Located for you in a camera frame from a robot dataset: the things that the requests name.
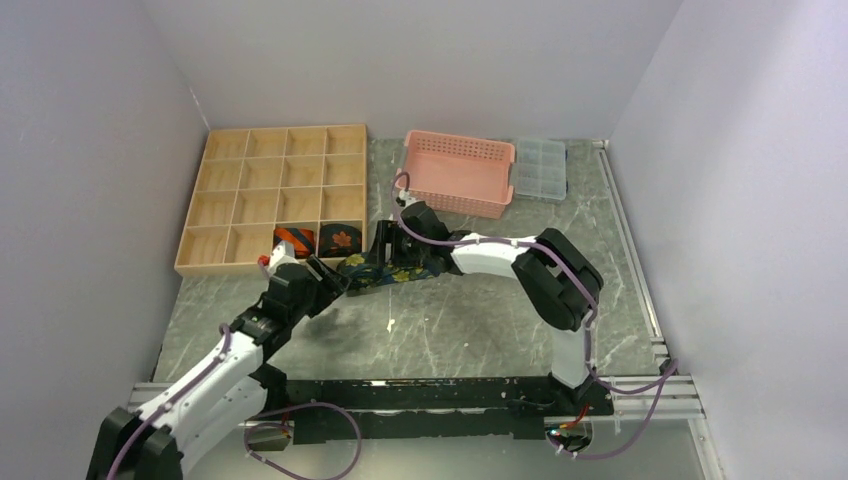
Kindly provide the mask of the orange navy striped tie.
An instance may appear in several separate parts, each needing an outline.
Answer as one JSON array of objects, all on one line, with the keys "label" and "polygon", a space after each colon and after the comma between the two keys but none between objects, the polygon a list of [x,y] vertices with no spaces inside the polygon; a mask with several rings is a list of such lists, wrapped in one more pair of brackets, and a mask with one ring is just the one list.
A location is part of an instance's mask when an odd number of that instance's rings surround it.
[{"label": "orange navy striped tie", "polygon": [[274,229],[274,245],[285,242],[291,246],[290,251],[297,259],[308,258],[316,251],[315,232],[300,227],[276,227]]}]

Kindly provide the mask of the blue yellow floral tie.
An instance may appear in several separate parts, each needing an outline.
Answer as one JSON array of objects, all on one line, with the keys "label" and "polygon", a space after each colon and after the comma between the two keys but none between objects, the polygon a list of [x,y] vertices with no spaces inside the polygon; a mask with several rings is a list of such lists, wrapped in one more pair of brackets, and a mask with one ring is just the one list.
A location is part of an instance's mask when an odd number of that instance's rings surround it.
[{"label": "blue yellow floral tie", "polygon": [[349,291],[436,278],[449,273],[454,264],[438,255],[401,255],[380,262],[376,256],[351,255],[340,261],[336,271],[350,283]]}]

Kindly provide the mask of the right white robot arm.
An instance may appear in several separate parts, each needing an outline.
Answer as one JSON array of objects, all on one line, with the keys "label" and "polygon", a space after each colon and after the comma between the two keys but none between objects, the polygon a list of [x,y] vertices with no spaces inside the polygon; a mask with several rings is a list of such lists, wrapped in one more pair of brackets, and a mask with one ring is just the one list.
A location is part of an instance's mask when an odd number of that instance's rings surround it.
[{"label": "right white robot arm", "polygon": [[588,328],[598,313],[604,280],[586,257],[555,229],[506,238],[451,230],[419,201],[378,223],[370,250],[340,266],[356,289],[435,278],[442,274],[513,279],[551,328],[551,388],[557,411],[574,415],[590,399]]}]

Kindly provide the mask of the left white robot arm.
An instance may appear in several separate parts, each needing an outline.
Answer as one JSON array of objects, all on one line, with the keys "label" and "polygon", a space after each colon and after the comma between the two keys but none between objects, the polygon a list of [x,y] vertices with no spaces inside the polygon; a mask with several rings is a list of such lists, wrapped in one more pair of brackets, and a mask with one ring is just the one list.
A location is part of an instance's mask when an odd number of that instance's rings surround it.
[{"label": "left white robot arm", "polygon": [[87,478],[182,479],[242,421],[279,417],[286,376],[269,359],[350,283],[316,257],[279,263],[258,300],[220,325],[220,340],[188,373],[140,407],[107,415]]}]

